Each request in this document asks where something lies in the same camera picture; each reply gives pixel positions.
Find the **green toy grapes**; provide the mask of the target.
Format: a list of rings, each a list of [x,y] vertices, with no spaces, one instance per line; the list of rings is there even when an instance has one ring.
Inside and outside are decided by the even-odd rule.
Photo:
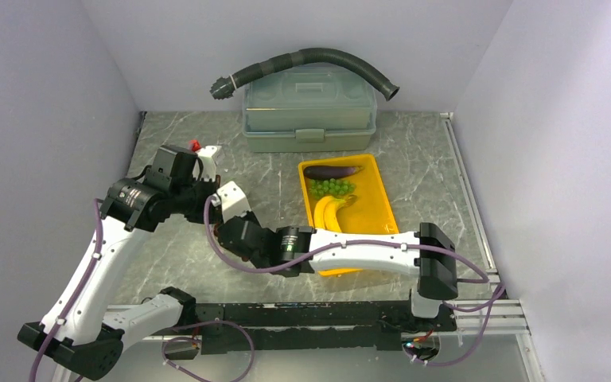
[[[308,180],[306,191],[311,197],[320,199],[325,196],[343,197],[354,193],[356,185],[345,179],[328,179],[324,181]]]

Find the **purple toy eggplant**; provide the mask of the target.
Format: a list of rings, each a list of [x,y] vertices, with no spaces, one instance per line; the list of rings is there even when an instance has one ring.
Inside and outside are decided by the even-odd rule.
[[[364,169],[363,166],[307,166],[302,173],[306,178],[325,181],[351,177]]]

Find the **yellow plastic tray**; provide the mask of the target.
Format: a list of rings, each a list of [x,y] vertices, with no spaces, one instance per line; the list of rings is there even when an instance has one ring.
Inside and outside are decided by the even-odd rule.
[[[383,185],[376,159],[372,154],[357,154],[352,156],[324,158],[300,162],[298,171],[305,201],[308,221],[313,226],[313,211],[316,203],[321,199],[311,197],[306,191],[308,180],[302,171],[307,166],[363,166],[364,169],[348,180],[356,185],[354,193],[357,195],[356,203],[341,209],[338,221],[343,233],[356,234],[397,234],[399,227],[395,222],[391,203]]]

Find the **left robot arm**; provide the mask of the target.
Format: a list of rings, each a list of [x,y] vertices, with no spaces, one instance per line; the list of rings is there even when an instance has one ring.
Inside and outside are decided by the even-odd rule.
[[[157,226],[174,215],[201,223],[206,200],[220,187],[218,146],[160,146],[140,174],[115,182],[93,209],[95,231],[79,266],[50,311],[24,324],[18,340],[36,351],[29,380],[43,358],[99,380],[134,343],[161,329],[190,332],[196,300],[175,287],[120,314],[107,309],[123,276]]]

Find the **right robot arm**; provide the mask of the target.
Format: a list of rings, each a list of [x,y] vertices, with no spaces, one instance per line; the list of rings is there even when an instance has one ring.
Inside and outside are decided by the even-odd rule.
[[[414,232],[380,235],[296,226],[272,231],[235,216],[218,228],[208,226],[206,235],[226,264],[247,273],[296,277],[356,268],[411,277],[406,312],[416,330],[428,329],[441,304],[459,295],[454,243],[432,223]]]

